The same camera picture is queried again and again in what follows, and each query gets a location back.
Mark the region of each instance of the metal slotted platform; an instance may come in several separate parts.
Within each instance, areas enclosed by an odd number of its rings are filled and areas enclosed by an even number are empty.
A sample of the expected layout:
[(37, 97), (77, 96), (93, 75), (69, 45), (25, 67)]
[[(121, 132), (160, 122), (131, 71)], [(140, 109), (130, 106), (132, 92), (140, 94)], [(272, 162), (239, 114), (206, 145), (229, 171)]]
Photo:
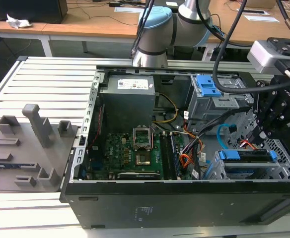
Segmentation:
[[(36, 103), (41, 108), (40, 115), (49, 117), (51, 123), (67, 119), (81, 126), (96, 65), (130, 64), (128, 59), (29, 57), (17, 61), (0, 84), (0, 117), (13, 115), (18, 121), (27, 122), (21, 110), (26, 103)], [(213, 63), (172, 60), (169, 66), (212, 70)], [(249, 63), (224, 62), (219, 68), (250, 72), (256, 80), (271, 78), (258, 74)], [(73, 146), (76, 145), (78, 139), (74, 141)], [(58, 192), (0, 192), (0, 237), (290, 238), (290, 213), (268, 226), (83, 230), (70, 206), (59, 202), (59, 196)]]

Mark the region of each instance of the table leg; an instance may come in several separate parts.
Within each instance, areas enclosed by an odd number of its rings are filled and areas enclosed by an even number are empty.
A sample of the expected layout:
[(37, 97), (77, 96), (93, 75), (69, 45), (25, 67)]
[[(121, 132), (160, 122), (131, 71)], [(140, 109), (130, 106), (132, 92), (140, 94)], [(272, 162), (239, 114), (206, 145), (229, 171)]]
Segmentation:
[(87, 49), (87, 45), (86, 45), (86, 41), (82, 41), (82, 47), (83, 47), (83, 52), (84, 52), (84, 53), (88, 53), (88, 49)]
[(211, 56), (213, 55), (213, 52), (215, 50), (215, 47), (209, 46), (208, 44), (206, 45), (205, 51), (204, 51), (204, 55), (203, 58), (201, 59), (201, 61), (210, 61), (211, 60)]
[(53, 57), (52, 51), (51, 51), (51, 44), (49, 40), (41, 39), (42, 48), (44, 49), (45, 56), (46, 57)]

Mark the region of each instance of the white paper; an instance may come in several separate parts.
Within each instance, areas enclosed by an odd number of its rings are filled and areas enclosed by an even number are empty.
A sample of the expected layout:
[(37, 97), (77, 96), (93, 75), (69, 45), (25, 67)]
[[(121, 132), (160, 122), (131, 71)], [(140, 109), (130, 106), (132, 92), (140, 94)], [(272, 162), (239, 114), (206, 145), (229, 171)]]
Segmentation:
[(195, 171), (195, 170), (193, 170), (192, 175), (193, 175), (196, 179), (199, 178), (199, 173), (198, 173), (197, 171)]
[(143, 89), (148, 90), (147, 79), (125, 79), (121, 78), (117, 83), (118, 89)]
[(174, 1), (167, 1), (166, 5), (167, 6), (178, 6), (178, 4), (176, 2), (174, 2)]
[(200, 161), (206, 162), (206, 154), (205, 153), (201, 153)]
[(266, 22), (279, 22), (276, 18), (271, 16), (245, 16), (249, 21), (266, 21)]
[(134, 7), (116, 7), (114, 11), (117, 12), (129, 12), (129, 13), (142, 13), (144, 10), (142, 8)]
[(15, 19), (15, 18), (10, 17), (8, 14), (7, 14), (7, 20), (6, 20), (6, 22), (8, 22), (8, 24), (11, 27), (16, 28), (16, 29), (18, 29), (19, 27), (28, 27), (28, 26), (31, 26), (31, 24), (29, 23), (28, 20), (18, 20), (18, 19)]
[(184, 119), (188, 120), (189, 119), (189, 112), (184, 111)]

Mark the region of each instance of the gray plastic holder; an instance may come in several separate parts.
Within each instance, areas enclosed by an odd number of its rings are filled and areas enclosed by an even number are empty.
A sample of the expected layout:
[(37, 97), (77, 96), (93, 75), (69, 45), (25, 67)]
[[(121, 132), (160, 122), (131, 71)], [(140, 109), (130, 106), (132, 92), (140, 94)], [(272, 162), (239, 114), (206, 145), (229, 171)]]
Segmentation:
[(60, 188), (77, 126), (50, 124), (39, 106), (25, 105), (30, 123), (14, 116), (0, 119), (0, 190), (55, 192)]

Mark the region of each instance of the desk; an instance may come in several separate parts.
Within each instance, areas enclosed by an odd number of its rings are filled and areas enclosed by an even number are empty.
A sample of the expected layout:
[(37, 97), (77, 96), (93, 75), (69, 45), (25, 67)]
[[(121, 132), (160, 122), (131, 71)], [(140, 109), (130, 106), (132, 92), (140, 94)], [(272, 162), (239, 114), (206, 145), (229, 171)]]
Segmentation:
[[(53, 56), (50, 47), (50, 40), (82, 41), (83, 51), (87, 51), (86, 41), (92, 42), (120, 42), (132, 43), (136, 37), (138, 13), (114, 12), (113, 7), (104, 5), (104, 3), (93, 4), (93, 7), (81, 4), (82, 8), (76, 8), (76, 0), (68, 0), (68, 14), (62, 24), (33, 23), (32, 27), (24, 29), (11, 28), (6, 22), (0, 22), (0, 36), (4, 38), (27, 38), (41, 40), (46, 56)], [(87, 3), (84, 0), (78, 0), (80, 3)], [(221, 18), (221, 27), (224, 32), (228, 32), (239, 3), (228, 2), (227, 0), (211, 0), (210, 12), (219, 14)], [(266, 40), (268, 37), (290, 38), (290, 31), (284, 24), (284, 20), (277, 6), (267, 9), (268, 13), (273, 15), (280, 23), (249, 21), (241, 17), (240, 22), (233, 33), (231, 40), (240, 43), (252, 44), (255, 40)], [(90, 16), (111, 16), (119, 21), (131, 25), (125, 25), (109, 17)], [(213, 17), (214, 23), (218, 24), (217, 17)], [(219, 40), (210, 36), (204, 54), (204, 60), (210, 60), (214, 48)]]
[[(209, 10), (211, 14), (217, 13), (220, 16), (222, 31), (228, 33), (232, 22), (234, 21), (237, 8), (240, 8), (238, 2), (230, 2), (228, 0), (211, 0)], [(260, 14), (244, 13), (237, 27), (235, 28), (230, 40), (237, 43), (252, 44), (256, 40), (267, 40), (269, 37), (277, 38), (290, 38), (290, 30), (284, 23), (284, 19), (280, 13), (277, 5), (271, 9), (258, 8), (264, 10), (269, 15), (274, 17), (279, 21), (277, 22), (263, 22), (263, 21), (249, 21), (244, 15), (255, 15), (261, 16)], [(215, 25), (219, 26), (219, 20), (217, 16), (213, 16), (213, 21)], [(206, 44), (203, 61), (210, 61), (214, 49), (219, 45), (220, 40), (215, 36), (211, 35)], [(227, 48), (238, 48), (235, 46), (228, 45)]]

